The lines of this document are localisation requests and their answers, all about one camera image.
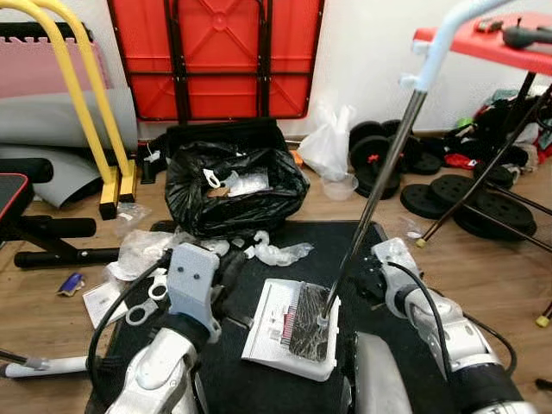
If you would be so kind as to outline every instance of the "weight plate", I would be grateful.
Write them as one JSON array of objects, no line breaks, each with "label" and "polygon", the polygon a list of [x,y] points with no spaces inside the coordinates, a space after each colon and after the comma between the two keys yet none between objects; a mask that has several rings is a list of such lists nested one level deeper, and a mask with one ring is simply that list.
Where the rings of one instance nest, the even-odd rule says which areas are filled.
[{"label": "weight plate", "polygon": [[[474,178],[478,179],[485,169],[485,163],[480,162],[474,168]],[[499,185],[505,189],[514,185],[514,176],[503,166],[495,166],[487,175],[486,181]]]},{"label": "weight plate", "polygon": [[409,212],[431,220],[441,218],[448,210],[433,197],[426,184],[407,185],[400,193],[400,202]]},{"label": "weight plate", "polygon": [[[507,242],[519,242],[524,240],[523,237],[516,235],[497,226],[496,224],[487,221],[481,216],[468,210],[460,210],[454,214],[454,220],[462,229],[472,235],[489,240],[504,240]],[[532,221],[527,226],[517,228],[526,235],[534,235],[536,233],[536,223]]]},{"label": "weight plate", "polygon": [[367,136],[380,135],[380,136],[389,136],[386,135],[386,132],[379,122],[376,121],[365,121],[361,122],[358,125],[354,126],[351,129],[351,132],[348,134],[348,147],[349,149],[354,147],[358,141]]},{"label": "weight plate", "polygon": [[408,170],[410,173],[420,175],[434,175],[439,173],[441,166],[441,160],[435,155],[422,153],[418,161],[409,165]]},{"label": "weight plate", "polygon": [[385,131],[385,136],[391,136],[397,134],[398,126],[400,125],[400,119],[390,119],[381,124],[381,128]]},{"label": "weight plate", "polygon": [[382,135],[362,138],[349,152],[351,166],[356,170],[372,162],[384,161],[388,150],[389,139]]},{"label": "weight plate", "polygon": [[[373,186],[376,183],[377,173],[374,172],[374,168],[371,166],[361,166],[355,170],[355,177],[359,180],[359,186],[356,188],[356,192],[362,195],[363,197],[368,198],[370,192],[372,192]],[[391,198],[395,192],[397,192],[400,187],[400,174],[396,171],[393,171],[383,195],[381,196],[382,200],[387,200]]]},{"label": "weight plate", "polygon": [[474,181],[461,175],[446,174],[430,184],[433,195],[448,207],[455,205],[470,189]]},{"label": "weight plate", "polygon": [[478,210],[515,228],[523,228],[534,221],[530,210],[506,196],[482,192],[475,198]]}]

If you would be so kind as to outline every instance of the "yellow bar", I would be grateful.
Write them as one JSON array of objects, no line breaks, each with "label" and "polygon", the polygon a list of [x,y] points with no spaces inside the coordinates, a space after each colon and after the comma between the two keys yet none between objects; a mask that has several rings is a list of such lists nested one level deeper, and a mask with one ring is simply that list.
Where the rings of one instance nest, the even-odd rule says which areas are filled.
[{"label": "yellow bar", "polygon": [[122,144],[121,135],[119,134],[119,129],[117,127],[115,117],[111,111],[110,101],[105,94],[104,83],[102,82],[102,77],[100,72],[97,69],[97,63],[94,59],[94,54],[90,46],[90,41],[86,35],[85,28],[83,27],[82,22],[77,18],[77,16],[68,9],[64,4],[58,0],[31,0],[37,6],[43,7],[45,9],[50,9],[54,13],[58,14],[63,20],[65,20],[72,32],[75,34],[77,40],[78,50],[83,58],[85,63],[86,72],[88,73],[88,78],[92,86],[92,90],[96,95],[97,106],[100,109],[102,114],[103,124],[105,129],[107,129],[108,136],[111,141],[111,146],[117,157],[117,162],[119,164],[119,169],[123,177],[132,176],[133,172],[131,170],[131,165],[127,160],[127,155],[124,152],[124,146]]},{"label": "yellow bar", "polygon": [[85,97],[78,84],[77,75],[73,68],[69,52],[67,51],[67,46],[57,26],[53,20],[48,17],[46,12],[42,11],[30,0],[0,0],[0,8],[16,9],[25,12],[32,16],[46,31],[48,38],[52,42],[53,52],[60,66],[63,78],[66,81],[67,89],[69,90],[73,105],[77,111],[78,119],[85,132],[86,140],[88,141],[88,145],[96,161],[97,169],[102,176],[103,182],[106,185],[111,184],[113,175],[105,159],[104,150],[102,149],[96,129],[94,128],[94,122],[92,121],[90,111],[86,106]]}]

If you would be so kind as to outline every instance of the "floor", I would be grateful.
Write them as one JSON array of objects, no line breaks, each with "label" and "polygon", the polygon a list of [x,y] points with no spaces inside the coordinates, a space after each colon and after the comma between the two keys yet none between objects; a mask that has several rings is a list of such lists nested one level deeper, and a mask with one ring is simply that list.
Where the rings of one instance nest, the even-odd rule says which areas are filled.
[{"label": "floor", "polygon": [[[354,194],[346,202],[328,200],[318,178],[309,172],[312,185],[301,210],[293,220],[358,219],[365,199]],[[430,182],[407,175],[405,184]],[[164,174],[155,185],[139,185],[137,201],[152,209],[141,224],[169,218],[163,199]],[[552,206],[552,163],[520,179],[514,190],[535,201]],[[97,219],[94,237],[75,240],[79,247],[115,247],[120,242],[113,233],[113,222],[102,222],[97,213],[97,198],[89,198],[56,211],[35,202],[28,214],[50,214],[60,217],[91,216]],[[537,236],[552,239],[552,218],[535,214],[539,224]],[[375,220],[390,236],[405,237],[410,218],[426,229],[428,220],[414,216],[400,204],[398,196],[381,202]],[[83,291],[103,281],[102,267],[21,271],[13,265],[13,255],[31,250],[25,242],[13,241],[0,250],[0,345],[19,354],[47,357],[77,356],[87,353],[92,326],[82,301],[82,291],[72,298],[55,295],[61,283],[73,272],[86,278]],[[519,363],[514,380],[522,394],[541,413],[552,413],[552,392],[539,392],[533,381],[537,377],[552,379],[552,327],[539,329],[535,318],[552,299],[552,255],[529,244],[501,243],[478,239],[447,223],[430,240],[425,249],[411,244],[418,265],[425,271],[426,283],[459,302],[481,321],[505,335],[517,350]],[[103,347],[110,332],[104,334]],[[499,356],[507,363],[506,351],[490,339]],[[12,413],[82,413],[91,386],[85,374],[69,377],[13,381],[2,379],[0,401],[4,414]]]}]

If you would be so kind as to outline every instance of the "exercise mat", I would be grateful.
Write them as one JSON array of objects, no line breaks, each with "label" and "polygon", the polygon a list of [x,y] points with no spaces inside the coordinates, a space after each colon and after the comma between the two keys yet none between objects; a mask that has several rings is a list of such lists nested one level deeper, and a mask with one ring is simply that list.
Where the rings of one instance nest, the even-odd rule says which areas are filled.
[{"label": "exercise mat", "polygon": [[33,184],[33,189],[37,196],[57,208],[67,201],[77,201],[102,189],[96,166],[62,148],[0,144],[0,158],[49,160],[53,166],[52,179],[47,183]]},{"label": "exercise mat", "polygon": [[[230,309],[253,316],[265,279],[305,280],[330,286],[336,279],[339,264],[356,228],[357,222],[287,222],[271,234],[275,246],[290,246],[299,242],[314,245],[310,254],[289,267],[269,267],[256,259],[250,260],[238,279],[236,289],[227,302]],[[368,231],[362,255],[370,247],[385,239],[379,226]],[[352,274],[359,272],[356,266]],[[127,300],[127,305],[142,303],[151,283],[142,284]],[[339,294],[342,300],[337,337],[337,367],[326,382],[318,383],[290,373],[242,361],[242,350],[248,332],[223,321],[223,334],[218,343],[205,347],[201,355],[199,375],[204,385],[211,414],[247,413],[316,413],[339,414],[342,392],[342,368],[348,356],[348,338],[355,331],[381,336],[397,360],[405,382],[412,410],[419,414],[456,413],[451,394],[442,379],[427,345],[403,319],[398,319],[380,306],[371,305],[356,294],[351,283],[346,283]],[[126,363],[150,341],[151,321],[140,327],[130,327],[124,320],[117,323],[109,347],[109,354],[125,360],[114,375],[102,377],[105,391],[115,398],[122,389]],[[92,394],[86,414],[104,412]]]},{"label": "exercise mat", "polygon": [[[135,151],[138,128],[130,89],[108,89],[106,93],[122,143],[128,151]],[[94,93],[85,92],[85,99],[102,146],[111,149]],[[0,143],[89,147],[69,93],[0,99]]]}]

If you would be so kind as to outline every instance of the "black cable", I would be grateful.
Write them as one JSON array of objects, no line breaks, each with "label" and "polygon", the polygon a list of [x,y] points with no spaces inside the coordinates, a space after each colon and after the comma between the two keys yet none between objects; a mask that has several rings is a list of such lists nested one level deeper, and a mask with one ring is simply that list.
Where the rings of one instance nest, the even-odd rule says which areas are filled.
[{"label": "black cable", "polygon": [[108,324],[108,321],[111,319],[111,316],[115,312],[115,310],[119,307],[119,305],[126,299],[126,297],[151,273],[154,272],[155,269],[159,267],[164,267],[169,264],[169,261],[171,259],[171,254],[173,251],[171,249],[167,250],[163,256],[159,260],[157,260],[152,266],[150,266],[148,269],[146,269],[140,276],[138,276],[137,279],[135,279],[129,287],[127,287],[121,295],[116,299],[115,302],[111,305],[111,307],[105,312],[105,315],[103,315],[102,320],[100,321],[99,325],[97,326],[96,330],[94,330],[94,335],[92,335],[92,339],[90,341],[90,346],[88,347],[88,358],[86,360],[86,366],[88,368],[88,373],[90,374],[91,382],[92,382],[92,389],[96,392],[97,398],[100,400],[100,402],[105,406],[109,406],[108,399],[105,397],[104,390],[101,387],[100,379],[97,375],[97,361],[96,361],[96,351],[97,351],[97,343],[100,340],[100,337],[102,336],[102,332],[104,331],[105,327]]},{"label": "black cable", "polygon": [[423,295],[425,296],[428,303],[430,304],[430,308],[431,308],[431,311],[433,312],[433,316],[435,318],[435,322],[437,325],[437,335],[439,336],[439,343],[441,344],[442,366],[445,371],[445,379],[448,381],[451,381],[453,377],[452,377],[452,371],[450,369],[450,358],[449,358],[449,350],[447,349],[447,343],[445,339],[445,329],[442,326],[441,315],[439,315],[439,311],[437,310],[435,301],[430,295],[430,291],[425,286],[423,281],[409,268],[399,265],[398,263],[394,263],[392,261],[388,261],[386,264],[391,267],[396,267],[398,270],[402,270],[404,273],[408,274],[411,277],[411,279],[414,281],[414,283],[416,283],[417,287],[420,288]]},{"label": "black cable", "polygon": [[472,317],[471,315],[467,314],[466,312],[464,312],[464,317],[467,320],[472,321],[473,323],[475,323],[480,328],[486,330],[489,334],[491,334],[492,336],[497,338],[499,341],[501,341],[506,348],[508,348],[508,352],[510,353],[510,365],[508,366],[508,368],[506,368],[505,371],[508,375],[512,376],[514,374],[514,371],[518,367],[518,354],[516,353],[516,350],[514,349],[514,347],[508,342],[508,340],[506,338],[504,338],[499,332],[497,332],[496,330],[494,330],[490,326],[485,325],[483,322],[481,322],[480,320]]}]

